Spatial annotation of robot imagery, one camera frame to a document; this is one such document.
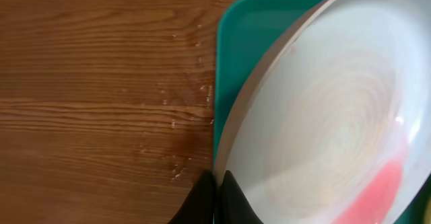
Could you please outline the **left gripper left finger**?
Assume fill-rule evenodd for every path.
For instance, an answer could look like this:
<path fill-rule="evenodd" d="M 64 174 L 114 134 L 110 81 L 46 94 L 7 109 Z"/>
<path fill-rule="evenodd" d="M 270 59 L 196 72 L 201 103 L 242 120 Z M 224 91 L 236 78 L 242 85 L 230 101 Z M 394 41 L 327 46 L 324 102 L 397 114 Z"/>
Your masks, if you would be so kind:
<path fill-rule="evenodd" d="M 216 183 L 212 172 L 205 170 L 168 224 L 212 224 L 215 202 Z"/>

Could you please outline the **teal plastic serving tray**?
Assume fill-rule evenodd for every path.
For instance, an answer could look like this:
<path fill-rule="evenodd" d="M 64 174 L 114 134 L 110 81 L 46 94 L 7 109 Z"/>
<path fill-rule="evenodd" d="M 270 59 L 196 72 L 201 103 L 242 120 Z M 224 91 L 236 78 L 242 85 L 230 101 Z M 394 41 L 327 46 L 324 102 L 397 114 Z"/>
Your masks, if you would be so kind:
<path fill-rule="evenodd" d="M 236 0 L 217 32 L 213 154 L 244 82 L 269 47 L 304 13 L 323 0 Z"/>

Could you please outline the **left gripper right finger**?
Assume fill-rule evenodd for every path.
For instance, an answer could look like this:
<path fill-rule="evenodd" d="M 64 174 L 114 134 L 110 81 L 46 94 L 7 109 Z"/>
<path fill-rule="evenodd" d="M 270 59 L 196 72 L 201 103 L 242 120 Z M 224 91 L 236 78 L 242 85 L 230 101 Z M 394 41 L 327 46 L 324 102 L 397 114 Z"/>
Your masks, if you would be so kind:
<path fill-rule="evenodd" d="M 263 224 L 229 170 L 218 190 L 217 224 Z"/>

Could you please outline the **light blue round plate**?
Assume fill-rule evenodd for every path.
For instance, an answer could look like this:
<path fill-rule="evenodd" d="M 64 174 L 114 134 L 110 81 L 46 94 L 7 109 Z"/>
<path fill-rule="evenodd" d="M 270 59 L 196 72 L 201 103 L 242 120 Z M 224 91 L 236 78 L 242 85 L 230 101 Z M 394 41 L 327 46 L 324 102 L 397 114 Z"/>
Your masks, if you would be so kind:
<path fill-rule="evenodd" d="M 323 0 L 269 48 L 220 138 L 264 223 L 394 223 L 430 174 L 430 0 Z"/>

